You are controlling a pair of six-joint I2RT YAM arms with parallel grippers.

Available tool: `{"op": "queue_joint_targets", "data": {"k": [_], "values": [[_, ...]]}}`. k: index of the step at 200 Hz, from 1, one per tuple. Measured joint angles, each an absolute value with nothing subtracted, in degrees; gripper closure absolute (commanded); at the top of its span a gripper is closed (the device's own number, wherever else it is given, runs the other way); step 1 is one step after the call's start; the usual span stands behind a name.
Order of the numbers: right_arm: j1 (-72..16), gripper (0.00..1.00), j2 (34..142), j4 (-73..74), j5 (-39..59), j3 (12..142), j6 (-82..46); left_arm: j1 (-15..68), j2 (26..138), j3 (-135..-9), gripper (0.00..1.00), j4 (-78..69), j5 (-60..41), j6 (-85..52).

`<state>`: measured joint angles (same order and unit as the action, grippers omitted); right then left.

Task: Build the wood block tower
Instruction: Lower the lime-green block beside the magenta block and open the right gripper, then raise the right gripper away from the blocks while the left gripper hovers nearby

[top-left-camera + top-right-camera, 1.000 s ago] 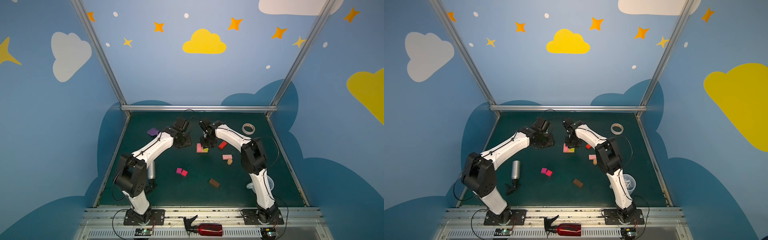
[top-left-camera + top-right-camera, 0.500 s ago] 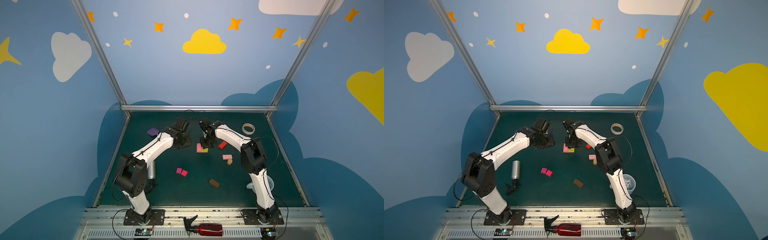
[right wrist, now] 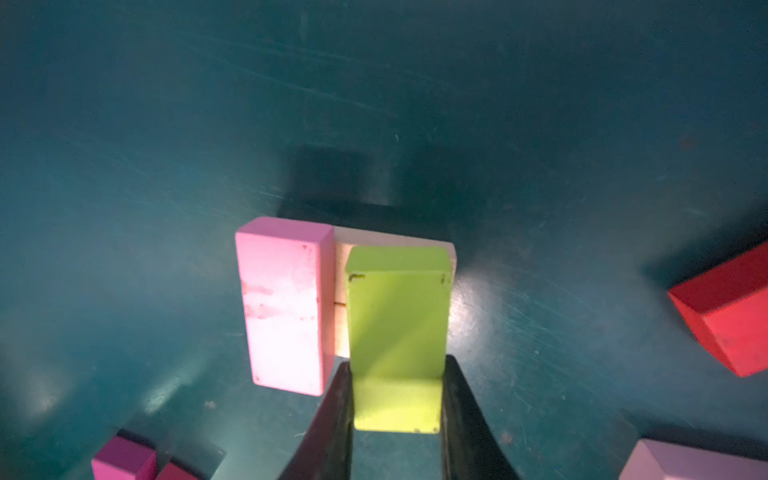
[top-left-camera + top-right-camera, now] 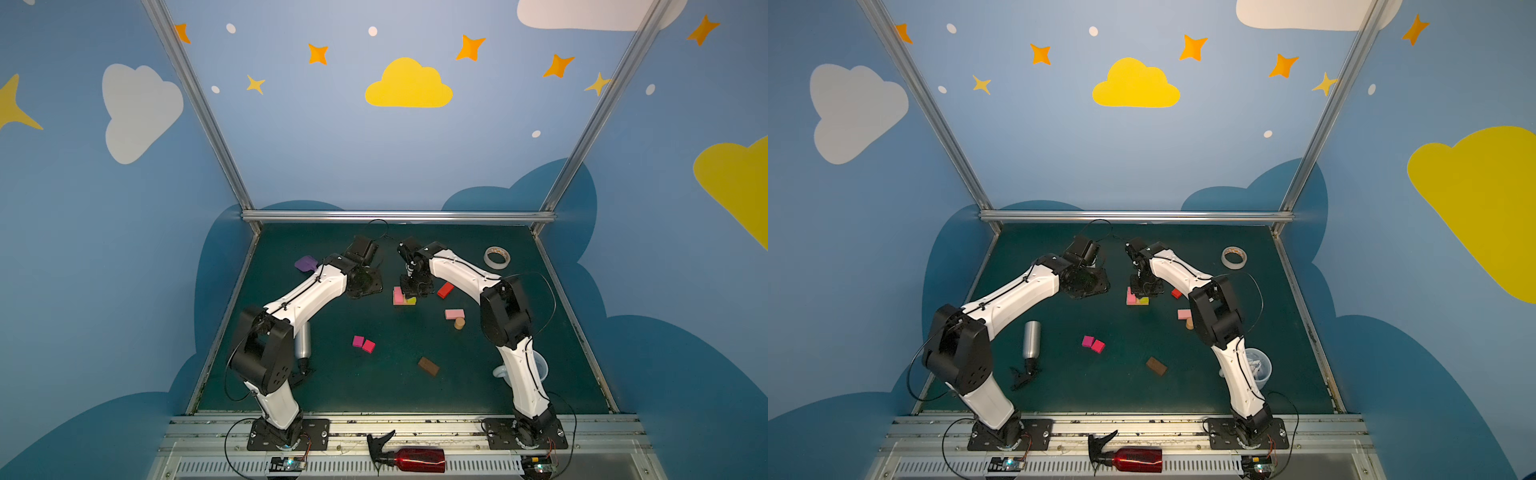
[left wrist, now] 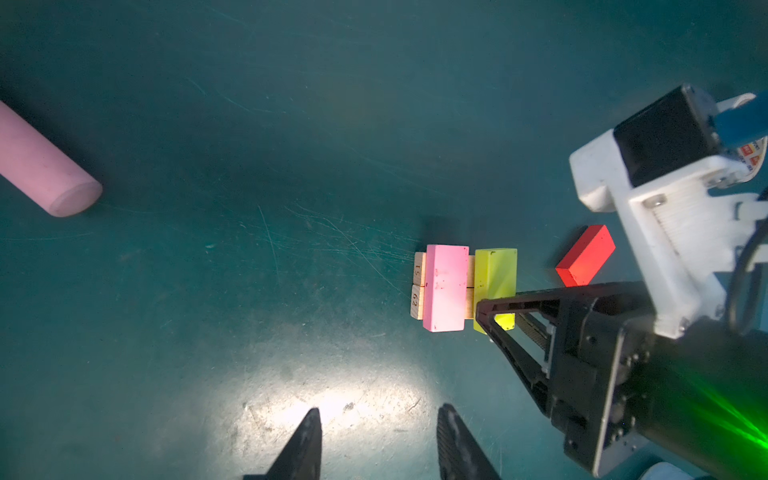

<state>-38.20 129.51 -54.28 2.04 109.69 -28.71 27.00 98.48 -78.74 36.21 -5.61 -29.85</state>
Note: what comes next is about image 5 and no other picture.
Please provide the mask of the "pink wood block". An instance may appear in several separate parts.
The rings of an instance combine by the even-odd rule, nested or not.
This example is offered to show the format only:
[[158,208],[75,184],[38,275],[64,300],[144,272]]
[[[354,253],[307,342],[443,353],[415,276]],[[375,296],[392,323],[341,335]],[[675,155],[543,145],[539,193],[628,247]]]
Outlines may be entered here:
[[424,269],[423,327],[432,333],[462,331],[467,319],[469,247],[430,244]]

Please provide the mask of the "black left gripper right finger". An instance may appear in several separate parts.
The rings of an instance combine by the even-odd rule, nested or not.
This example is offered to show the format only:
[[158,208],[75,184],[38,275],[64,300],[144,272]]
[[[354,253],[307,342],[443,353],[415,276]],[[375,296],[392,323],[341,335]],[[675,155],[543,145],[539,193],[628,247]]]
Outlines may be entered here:
[[438,410],[437,452],[443,480],[500,480],[500,476],[463,422],[455,407]]

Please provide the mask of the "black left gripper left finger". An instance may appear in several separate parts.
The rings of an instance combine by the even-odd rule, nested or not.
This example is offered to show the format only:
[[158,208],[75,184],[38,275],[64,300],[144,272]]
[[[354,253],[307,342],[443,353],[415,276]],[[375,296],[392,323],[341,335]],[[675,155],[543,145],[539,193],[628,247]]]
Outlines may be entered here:
[[322,462],[322,423],[318,408],[304,416],[280,454],[264,474],[243,480],[318,480]]

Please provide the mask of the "yellow-green wood block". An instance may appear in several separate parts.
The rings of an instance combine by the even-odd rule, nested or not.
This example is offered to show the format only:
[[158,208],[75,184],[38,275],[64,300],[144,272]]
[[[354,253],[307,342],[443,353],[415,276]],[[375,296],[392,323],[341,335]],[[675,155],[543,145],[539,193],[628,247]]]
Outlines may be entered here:
[[485,331],[475,320],[481,300],[513,297],[517,291],[518,251],[514,248],[478,249],[474,254],[471,318],[473,329]]

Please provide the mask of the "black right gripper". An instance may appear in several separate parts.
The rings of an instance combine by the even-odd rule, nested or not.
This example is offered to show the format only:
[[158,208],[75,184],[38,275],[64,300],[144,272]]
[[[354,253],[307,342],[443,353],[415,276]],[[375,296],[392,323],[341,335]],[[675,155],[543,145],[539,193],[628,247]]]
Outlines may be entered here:
[[[553,323],[515,315],[543,363],[497,322],[529,312]],[[537,408],[564,430],[566,453],[592,475],[606,475],[650,441],[717,479],[766,477],[765,332],[701,320],[676,340],[655,335],[643,282],[481,300],[476,317]]]

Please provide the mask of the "natural wood block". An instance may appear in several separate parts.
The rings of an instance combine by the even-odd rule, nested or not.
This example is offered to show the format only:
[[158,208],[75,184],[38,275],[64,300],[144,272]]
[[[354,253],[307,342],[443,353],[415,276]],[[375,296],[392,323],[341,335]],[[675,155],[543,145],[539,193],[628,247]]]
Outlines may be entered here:
[[[424,299],[425,288],[423,286],[413,285],[411,289],[410,315],[412,318],[419,321],[421,321],[424,316]],[[472,287],[466,289],[465,318],[475,318],[474,289]]]
[[[474,256],[468,256],[467,283],[468,288],[474,287]],[[416,252],[414,254],[413,284],[424,287],[426,285],[426,253]]]

